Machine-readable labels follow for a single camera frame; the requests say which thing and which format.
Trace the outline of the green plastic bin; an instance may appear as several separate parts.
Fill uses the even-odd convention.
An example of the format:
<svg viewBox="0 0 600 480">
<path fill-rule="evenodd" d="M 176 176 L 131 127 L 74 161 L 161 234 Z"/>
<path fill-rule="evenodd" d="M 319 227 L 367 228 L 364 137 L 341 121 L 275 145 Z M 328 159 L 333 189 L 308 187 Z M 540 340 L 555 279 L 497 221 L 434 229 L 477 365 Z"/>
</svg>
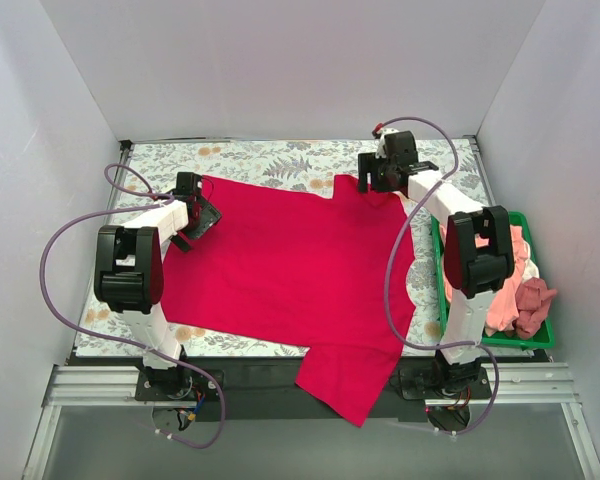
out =
<svg viewBox="0 0 600 480">
<path fill-rule="evenodd" d="M 536 262 L 537 258 L 534 252 L 532 235 L 526 217 L 521 212 L 510 211 L 509 222 L 512 226 L 521 228 L 522 238 L 530 247 L 529 260 Z M 444 253 L 444 241 L 439 221 L 435 217 L 431 217 L 431 234 L 438 293 L 439 323 L 441 333 L 444 334 L 450 313 L 450 302 L 446 298 L 443 285 L 444 271 L 442 257 Z M 505 332 L 494 333 L 491 336 L 483 333 L 482 342 L 489 346 L 510 347 L 520 350 L 549 349 L 555 345 L 555 335 L 550 317 L 547 317 L 539 326 L 534 336 L 520 338 L 517 335 L 508 336 Z"/>
</svg>

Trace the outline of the dusty rose t-shirt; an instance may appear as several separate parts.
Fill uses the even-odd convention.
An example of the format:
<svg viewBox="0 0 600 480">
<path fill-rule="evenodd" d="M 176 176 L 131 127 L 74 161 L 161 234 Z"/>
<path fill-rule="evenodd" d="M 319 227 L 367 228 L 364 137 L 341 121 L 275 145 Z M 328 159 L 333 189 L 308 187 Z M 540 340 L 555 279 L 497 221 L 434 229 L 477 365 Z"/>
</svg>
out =
<svg viewBox="0 0 600 480">
<path fill-rule="evenodd" d="M 556 289 L 549 288 L 541 278 L 530 278 L 523 282 L 515 294 L 518 318 L 514 321 L 516 335 L 529 340 L 543 325 L 549 315 Z"/>
</svg>

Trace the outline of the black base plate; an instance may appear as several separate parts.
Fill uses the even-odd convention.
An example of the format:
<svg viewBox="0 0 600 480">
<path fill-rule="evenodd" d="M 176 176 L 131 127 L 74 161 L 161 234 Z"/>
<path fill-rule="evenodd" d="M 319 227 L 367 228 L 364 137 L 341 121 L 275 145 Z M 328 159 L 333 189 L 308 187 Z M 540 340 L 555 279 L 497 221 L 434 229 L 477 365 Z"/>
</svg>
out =
<svg viewBox="0 0 600 480">
<path fill-rule="evenodd" d="M 211 358 L 202 361 L 220 383 L 227 403 L 229 420 L 334 419 L 336 412 L 325 402 L 306 393 L 295 384 L 299 358 Z M 188 395 L 168 396 L 148 383 L 147 376 L 138 377 L 134 399 L 174 408 L 193 405 L 197 393 L 205 394 L 205 402 L 197 414 L 199 422 L 218 418 L 219 395 L 208 380 L 196 373 L 189 375 L 194 388 Z M 434 387 L 433 360 L 429 357 L 404 357 L 391 373 L 377 400 L 372 405 L 371 419 L 395 418 L 404 422 L 424 422 L 425 403 L 439 401 L 443 406 L 467 409 L 491 397 L 491 386 L 485 370 L 461 394 L 445 396 Z"/>
</svg>

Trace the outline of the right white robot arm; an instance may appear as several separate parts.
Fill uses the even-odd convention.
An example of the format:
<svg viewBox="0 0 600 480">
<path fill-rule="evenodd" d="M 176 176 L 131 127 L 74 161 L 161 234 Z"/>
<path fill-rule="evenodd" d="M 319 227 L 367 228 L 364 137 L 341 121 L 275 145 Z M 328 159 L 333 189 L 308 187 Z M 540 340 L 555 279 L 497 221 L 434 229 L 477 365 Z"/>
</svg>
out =
<svg viewBox="0 0 600 480">
<path fill-rule="evenodd" d="M 452 299 L 432 383 L 440 395 L 455 397 L 469 384 L 465 368 L 479 366 L 488 308 L 514 273 L 509 214 L 472 200 L 436 165 L 421 161 L 411 132 L 379 124 L 373 136 L 377 150 L 358 155 L 358 191 L 401 193 L 415 211 L 424 208 L 446 226 L 443 269 Z"/>
</svg>

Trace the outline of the magenta red t-shirt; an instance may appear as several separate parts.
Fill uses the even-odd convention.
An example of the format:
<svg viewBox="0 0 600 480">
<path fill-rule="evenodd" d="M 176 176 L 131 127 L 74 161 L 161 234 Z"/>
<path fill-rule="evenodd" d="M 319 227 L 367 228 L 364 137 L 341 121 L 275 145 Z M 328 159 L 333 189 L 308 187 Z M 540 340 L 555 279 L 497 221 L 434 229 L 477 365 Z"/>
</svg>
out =
<svg viewBox="0 0 600 480">
<path fill-rule="evenodd" d="M 222 218 L 182 253 L 170 248 L 161 299 L 172 323 L 307 349 L 296 384 L 361 426 L 401 357 L 414 304 L 413 245 L 392 193 L 338 175 L 330 198 L 226 179 Z"/>
</svg>

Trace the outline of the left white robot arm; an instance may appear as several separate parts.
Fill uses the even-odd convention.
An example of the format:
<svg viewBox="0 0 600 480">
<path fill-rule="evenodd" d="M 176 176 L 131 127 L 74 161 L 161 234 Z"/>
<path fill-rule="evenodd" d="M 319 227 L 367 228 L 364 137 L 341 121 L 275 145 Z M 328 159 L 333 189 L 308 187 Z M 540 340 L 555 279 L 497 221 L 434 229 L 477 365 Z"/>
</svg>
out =
<svg viewBox="0 0 600 480">
<path fill-rule="evenodd" d="M 191 373 L 173 361 L 184 349 L 168 326 L 161 307 L 164 293 L 162 250 L 193 249 L 222 214 L 203 194 L 205 178 L 180 172 L 169 194 L 155 209 L 121 225 L 100 228 L 96 244 L 94 293 L 129 327 L 143 350 L 142 365 L 162 371 L 158 387 L 173 400 L 185 398 L 193 386 Z"/>
</svg>

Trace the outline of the salmon pink t-shirt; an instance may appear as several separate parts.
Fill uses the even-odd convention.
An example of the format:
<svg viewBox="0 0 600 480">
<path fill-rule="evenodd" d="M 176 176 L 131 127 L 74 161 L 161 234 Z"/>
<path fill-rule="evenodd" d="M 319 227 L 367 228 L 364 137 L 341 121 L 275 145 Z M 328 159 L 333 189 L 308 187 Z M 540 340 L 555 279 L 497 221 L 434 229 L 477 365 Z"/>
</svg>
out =
<svg viewBox="0 0 600 480">
<path fill-rule="evenodd" d="M 514 272 L 507 278 L 503 287 L 495 294 L 486 314 L 486 334 L 492 336 L 497 332 L 512 335 L 514 321 L 518 318 L 515 294 L 522 284 L 521 277 L 524 268 L 523 254 L 525 247 L 530 244 L 524 239 L 523 228 L 519 225 L 510 225 L 513 257 L 515 262 Z"/>
</svg>

